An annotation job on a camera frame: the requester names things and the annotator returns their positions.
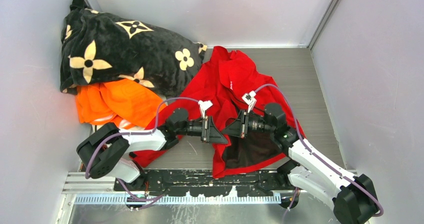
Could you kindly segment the red zip jacket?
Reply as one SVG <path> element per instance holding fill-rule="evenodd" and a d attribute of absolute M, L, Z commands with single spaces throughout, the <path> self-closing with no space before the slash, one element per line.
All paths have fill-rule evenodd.
<path fill-rule="evenodd" d="M 197 119 L 201 114 L 198 104 L 193 100 L 210 100 L 213 105 L 206 113 L 212 116 L 215 126 L 222 130 L 234 121 L 240 110 L 247 109 L 242 96 L 267 85 L 257 92 L 253 113 L 262 115 L 268 103 L 278 103 L 286 114 L 287 124 L 295 127 L 292 110 L 283 95 L 272 87 L 275 84 L 271 76 L 259 73 L 254 61 L 242 51 L 228 51 L 222 46 L 215 46 L 209 61 L 201 66 L 181 93 L 184 99 L 178 99 L 165 107 L 159 113 L 158 123 L 162 125 L 177 108 L 186 109 L 189 119 Z M 285 158 L 285 154 L 270 140 L 268 133 L 253 132 L 242 139 L 233 136 L 226 136 L 226 139 L 226 145 L 212 145 L 214 178 L 257 171 Z"/>

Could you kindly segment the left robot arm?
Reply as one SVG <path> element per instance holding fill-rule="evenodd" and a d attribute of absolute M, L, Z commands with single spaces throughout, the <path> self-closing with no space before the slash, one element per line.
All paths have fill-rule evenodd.
<path fill-rule="evenodd" d="M 89 178 L 113 177 L 138 191 L 145 186 L 146 177 L 140 165 L 129 160 L 129 154 L 168 150 L 179 142 L 179 136 L 199 137 L 204 143 L 228 144 L 211 116 L 190 120 L 185 108 L 177 108 L 153 133 L 119 129 L 114 123 L 107 123 L 82 141 L 76 153 Z"/>

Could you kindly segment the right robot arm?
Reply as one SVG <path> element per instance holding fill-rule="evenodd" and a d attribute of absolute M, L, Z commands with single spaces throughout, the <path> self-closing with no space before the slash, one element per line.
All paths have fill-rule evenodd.
<path fill-rule="evenodd" d="M 299 129 L 288 124 L 278 103 L 267 104 L 262 115 L 241 110 L 222 132 L 240 139 L 265 135 L 290 159 L 278 169 L 279 186 L 305 190 L 326 204 L 341 224 L 364 224 L 384 213 L 373 181 L 365 174 L 355 175 L 320 153 Z"/>

